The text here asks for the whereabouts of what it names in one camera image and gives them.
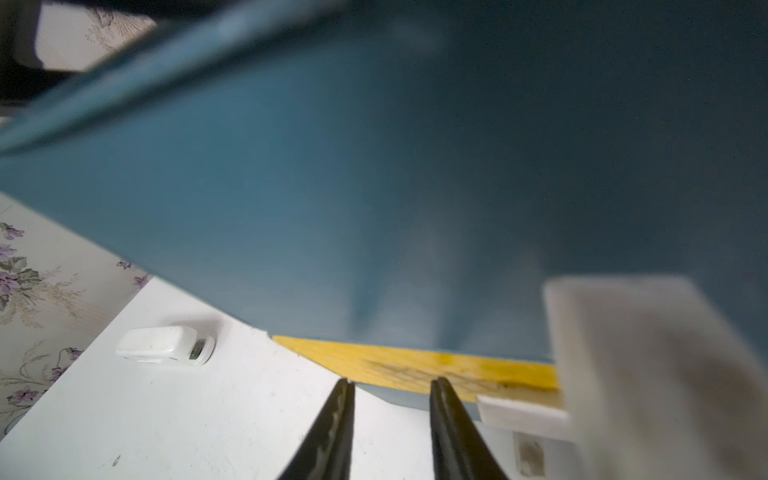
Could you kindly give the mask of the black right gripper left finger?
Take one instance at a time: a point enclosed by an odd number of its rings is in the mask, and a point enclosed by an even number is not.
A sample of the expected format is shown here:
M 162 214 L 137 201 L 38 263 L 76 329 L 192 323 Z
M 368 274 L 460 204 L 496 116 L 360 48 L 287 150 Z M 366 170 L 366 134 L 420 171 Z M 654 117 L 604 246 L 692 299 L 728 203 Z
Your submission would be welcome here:
M 280 480 L 350 478 L 355 384 L 337 381 Z

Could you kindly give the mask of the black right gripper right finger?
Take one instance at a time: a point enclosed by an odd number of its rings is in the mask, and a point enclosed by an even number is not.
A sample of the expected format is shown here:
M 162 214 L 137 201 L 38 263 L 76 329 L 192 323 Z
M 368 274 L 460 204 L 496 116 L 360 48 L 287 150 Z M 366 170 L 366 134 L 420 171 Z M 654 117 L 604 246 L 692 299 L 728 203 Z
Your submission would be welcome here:
M 436 479 L 507 479 L 447 378 L 431 381 L 429 405 Z

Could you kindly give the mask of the yellow drawer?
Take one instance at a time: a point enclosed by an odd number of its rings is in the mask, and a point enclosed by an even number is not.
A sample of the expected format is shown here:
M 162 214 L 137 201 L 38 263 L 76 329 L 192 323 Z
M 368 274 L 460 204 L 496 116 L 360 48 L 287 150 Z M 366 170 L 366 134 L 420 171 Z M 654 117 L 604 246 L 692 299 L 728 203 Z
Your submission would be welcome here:
M 549 364 L 463 354 L 275 336 L 279 345 L 354 382 L 428 394 L 438 377 L 480 420 L 496 428 L 560 441 L 574 439 L 557 377 Z

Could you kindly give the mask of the white stapler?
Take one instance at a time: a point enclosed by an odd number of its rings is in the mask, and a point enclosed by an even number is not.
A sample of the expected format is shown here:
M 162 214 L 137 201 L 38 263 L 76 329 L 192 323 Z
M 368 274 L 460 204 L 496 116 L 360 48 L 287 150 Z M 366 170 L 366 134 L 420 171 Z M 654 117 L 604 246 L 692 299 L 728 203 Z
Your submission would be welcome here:
M 189 326 L 137 328 L 118 341 L 116 355 L 139 363 L 198 366 L 212 356 L 216 340 Z

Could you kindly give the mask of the teal drawer cabinet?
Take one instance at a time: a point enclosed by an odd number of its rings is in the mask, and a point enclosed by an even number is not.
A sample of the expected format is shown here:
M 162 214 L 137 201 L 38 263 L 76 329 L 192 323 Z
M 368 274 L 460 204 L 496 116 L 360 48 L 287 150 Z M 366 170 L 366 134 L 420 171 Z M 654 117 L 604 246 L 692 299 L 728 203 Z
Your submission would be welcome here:
M 1 130 L 26 206 L 276 335 L 549 361 L 681 275 L 767 352 L 763 1 L 239 1 Z

